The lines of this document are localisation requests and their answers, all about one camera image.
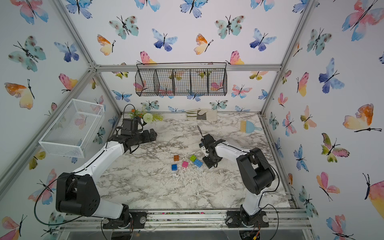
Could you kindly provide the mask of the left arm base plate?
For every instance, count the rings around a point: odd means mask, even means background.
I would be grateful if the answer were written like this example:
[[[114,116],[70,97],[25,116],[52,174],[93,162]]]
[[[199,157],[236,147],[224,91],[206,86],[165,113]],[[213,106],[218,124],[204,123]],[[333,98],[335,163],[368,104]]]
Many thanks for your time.
[[[107,219],[108,222],[102,224],[102,227],[107,230],[141,230],[145,228],[147,216],[146,212],[126,212],[118,219]]]

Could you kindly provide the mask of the long blue lego brick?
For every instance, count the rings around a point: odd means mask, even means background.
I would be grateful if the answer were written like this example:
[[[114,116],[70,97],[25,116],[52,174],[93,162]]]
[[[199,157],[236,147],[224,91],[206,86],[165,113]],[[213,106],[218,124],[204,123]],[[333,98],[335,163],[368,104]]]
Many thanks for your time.
[[[194,161],[194,165],[197,166],[198,168],[201,168],[202,165],[203,165],[203,163],[202,163],[200,160],[196,159],[196,160]]]

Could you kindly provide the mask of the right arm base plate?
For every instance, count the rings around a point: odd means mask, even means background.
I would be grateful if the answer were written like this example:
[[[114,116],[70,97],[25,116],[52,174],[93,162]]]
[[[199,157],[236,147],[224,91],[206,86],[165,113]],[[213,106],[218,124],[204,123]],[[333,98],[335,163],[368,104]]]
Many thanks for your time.
[[[259,211],[252,216],[244,210],[227,211],[225,224],[229,228],[268,228],[269,219],[264,211]]]

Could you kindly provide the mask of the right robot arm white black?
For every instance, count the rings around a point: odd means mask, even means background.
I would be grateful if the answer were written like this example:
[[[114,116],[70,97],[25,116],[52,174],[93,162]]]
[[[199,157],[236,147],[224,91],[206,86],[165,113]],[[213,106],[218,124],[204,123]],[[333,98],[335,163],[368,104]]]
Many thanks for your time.
[[[247,194],[242,210],[247,216],[253,217],[261,211],[260,203],[263,193],[267,191],[276,179],[272,166],[259,148],[245,150],[227,143],[225,140],[215,140],[211,135],[201,138],[199,144],[204,157],[203,162],[208,168],[218,165],[222,159],[237,164]]]

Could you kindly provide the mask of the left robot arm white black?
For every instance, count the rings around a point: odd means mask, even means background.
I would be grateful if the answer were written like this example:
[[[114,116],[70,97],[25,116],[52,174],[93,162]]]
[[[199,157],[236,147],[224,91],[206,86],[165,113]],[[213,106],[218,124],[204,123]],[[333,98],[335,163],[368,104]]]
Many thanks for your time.
[[[73,172],[63,173],[58,177],[56,210],[83,217],[129,222],[131,218],[129,207],[102,199],[96,183],[124,153],[132,153],[132,147],[154,142],[157,136],[154,129],[134,135],[113,135],[88,162]]]

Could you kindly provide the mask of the pink lego brick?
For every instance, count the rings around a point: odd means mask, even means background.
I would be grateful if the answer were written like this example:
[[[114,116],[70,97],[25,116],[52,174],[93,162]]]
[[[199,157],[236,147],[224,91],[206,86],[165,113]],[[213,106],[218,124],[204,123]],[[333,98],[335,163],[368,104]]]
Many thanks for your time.
[[[189,165],[189,163],[188,163],[188,162],[186,162],[186,161],[184,161],[184,162],[182,163],[182,167],[183,167],[183,168],[187,168],[187,167],[188,167],[188,165]]]

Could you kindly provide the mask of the green lego brick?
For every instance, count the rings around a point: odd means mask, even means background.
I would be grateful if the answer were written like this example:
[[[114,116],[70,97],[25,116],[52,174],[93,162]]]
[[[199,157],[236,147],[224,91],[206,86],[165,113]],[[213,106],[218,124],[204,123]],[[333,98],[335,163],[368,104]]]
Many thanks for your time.
[[[190,160],[191,160],[192,162],[194,162],[196,159],[197,159],[196,156],[194,156],[194,155],[190,156]]]

